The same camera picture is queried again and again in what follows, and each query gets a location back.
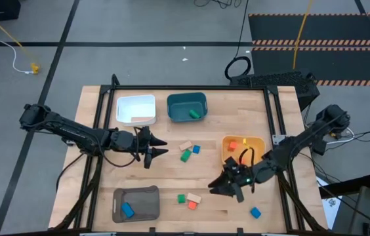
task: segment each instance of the wooden table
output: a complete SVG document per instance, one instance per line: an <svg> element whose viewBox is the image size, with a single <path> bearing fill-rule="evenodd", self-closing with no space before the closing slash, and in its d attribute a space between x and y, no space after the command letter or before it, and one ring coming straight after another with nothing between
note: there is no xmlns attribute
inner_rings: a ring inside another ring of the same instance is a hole
<svg viewBox="0 0 370 236"><path fill-rule="evenodd" d="M75 121L92 126L98 100L99 87L83 87ZM246 233L285 232L283 210L279 196L278 181L275 178L255 186L243 188L245 201L237 203L236 198L209 193L208 183L222 170L220 161L221 141L225 135L258 136L266 144L266 151L272 148L270 131L266 118L266 108L262 91L255 90L202 90L207 97L209 113L202 122L172 123L167 116L168 95L192 92L185 90L116 90L111 114L110 128L122 127L115 119L116 100L120 96L153 94L156 99L157 121L150 126L158 138L168 142L169 152L155 158L150 169L144 169L143 162L135 162L126 168L114 168L104 162L100 179L100 189L96 204L93 231L141 231L148 232L155 227L157 232L224 232L235 233L242 227ZM283 118L288 134L297 135L304 130L302 117L293 87L279 87L279 97ZM274 99L270 98L276 119ZM102 110L102 127L105 106ZM275 120L277 133L278 122ZM178 145L191 140L201 146L200 154L193 154L187 163L180 160ZM307 149L302 150L310 155ZM64 166L79 154L76 147L69 147ZM115 163L123 164L131 159L126 153L107 151L106 155ZM79 190L85 167L83 158L69 168L60 181L49 226L55 226L69 212L79 197ZM299 155L293 161L301 201L312 216L326 227L321 197L311 160ZM160 217L154 221L116 224L112 221L112 197L119 187L148 187L155 185L160 190ZM177 195L188 192L202 196L203 200L196 210L187 204L178 204ZM289 198L293 228L297 228L294 204ZM262 216L254 219L249 211L257 207ZM87 215L89 204L84 207ZM85 226L86 217L81 225Z"/></svg>

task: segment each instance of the white bowl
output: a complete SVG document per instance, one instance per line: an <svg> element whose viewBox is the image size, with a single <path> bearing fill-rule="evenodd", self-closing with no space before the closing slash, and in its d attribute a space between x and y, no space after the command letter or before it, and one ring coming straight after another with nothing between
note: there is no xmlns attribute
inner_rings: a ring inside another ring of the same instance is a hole
<svg viewBox="0 0 370 236"><path fill-rule="evenodd" d="M154 124L156 122L154 95L118 98L116 119L126 127Z"/></svg>

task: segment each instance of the orange block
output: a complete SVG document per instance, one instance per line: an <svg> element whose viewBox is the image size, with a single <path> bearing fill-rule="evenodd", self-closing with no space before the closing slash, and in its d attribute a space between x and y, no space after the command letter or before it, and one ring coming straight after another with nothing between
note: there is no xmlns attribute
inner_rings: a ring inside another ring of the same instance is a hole
<svg viewBox="0 0 370 236"><path fill-rule="evenodd" d="M235 141L231 141L230 143L229 143L229 151L234 151L235 149L237 148L237 142L235 142Z"/></svg>
<svg viewBox="0 0 370 236"><path fill-rule="evenodd" d="M188 203L188 208L191 210L195 210L197 208L197 203L190 201L190 203Z"/></svg>

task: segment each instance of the black ring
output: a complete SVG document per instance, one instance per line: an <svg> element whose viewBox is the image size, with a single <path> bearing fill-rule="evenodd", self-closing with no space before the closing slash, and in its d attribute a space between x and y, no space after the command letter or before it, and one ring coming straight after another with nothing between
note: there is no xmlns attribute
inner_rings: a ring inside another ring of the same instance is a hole
<svg viewBox="0 0 370 236"><path fill-rule="evenodd" d="M232 79L229 76L229 68L230 68L230 66L233 65L233 63L237 62L238 60L244 60L247 63L246 70L240 76L247 75L249 73L249 71L251 70L251 60L247 56L240 56L240 57L237 57L237 58L233 58L233 60L231 62L229 62L229 64L226 66L226 69L224 70L224 76L226 76L226 78L230 81Z"/></svg>

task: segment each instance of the beige block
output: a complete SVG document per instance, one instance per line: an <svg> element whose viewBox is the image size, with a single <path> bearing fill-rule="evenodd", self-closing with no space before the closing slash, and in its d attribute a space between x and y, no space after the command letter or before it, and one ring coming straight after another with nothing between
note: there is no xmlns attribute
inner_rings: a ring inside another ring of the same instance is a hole
<svg viewBox="0 0 370 236"><path fill-rule="evenodd" d="M191 141L188 141L188 142L185 142L185 143L179 145L179 149L181 151L184 151L185 149L190 148L190 147L192 147Z"/></svg>
<svg viewBox="0 0 370 236"><path fill-rule="evenodd" d="M195 194L192 194L192 193L188 193L188 195L186 196L186 199L189 200L189 201L193 201L195 203L198 203L198 204L201 202L201 197L197 196Z"/></svg>
<svg viewBox="0 0 370 236"><path fill-rule="evenodd" d="M151 119L153 119L153 117L131 117L131 122L149 121Z"/></svg>

